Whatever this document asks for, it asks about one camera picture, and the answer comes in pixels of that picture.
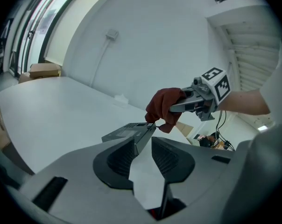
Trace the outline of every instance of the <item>white countertop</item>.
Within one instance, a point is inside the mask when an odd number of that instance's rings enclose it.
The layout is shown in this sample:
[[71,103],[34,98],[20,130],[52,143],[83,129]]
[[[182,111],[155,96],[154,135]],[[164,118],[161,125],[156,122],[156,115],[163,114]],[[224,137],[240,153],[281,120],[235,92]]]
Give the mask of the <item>white countertop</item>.
[[[37,79],[0,92],[8,136],[35,173],[70,151],[101,143],[102,136],[127,123],[145,122],[144,110],[114,103],[68,77]],[[153,136],[188,143],[176,127],[170,134],[157,129]],[[164,178],[151,157],[150,141],[134,159],[129,179],[144,208],[159,206]]]

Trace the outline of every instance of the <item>gray device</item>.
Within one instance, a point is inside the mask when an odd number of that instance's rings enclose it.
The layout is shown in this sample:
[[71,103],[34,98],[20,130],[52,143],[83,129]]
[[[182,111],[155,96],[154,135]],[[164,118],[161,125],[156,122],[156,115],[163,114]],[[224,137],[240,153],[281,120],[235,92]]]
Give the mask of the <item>gray device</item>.
[[41,223],[226,224],[250,214],[282,179],[282,126],[235,152],[158,137],[151,145],[165,178],[155,217],[135,199],[128,179],[133,136],[65,154],[11,193]]
[[138,156],[155,132],[155,123],[129,123],[102,137],[103,142],[134,137],[134,154]]
[[182,89],[187,98],[179,100],[170,112],[196,112],[201,121],[213,120],[212,113],[231,92],[225,70],[211,68],[200,77],[194,78],[190,87]]

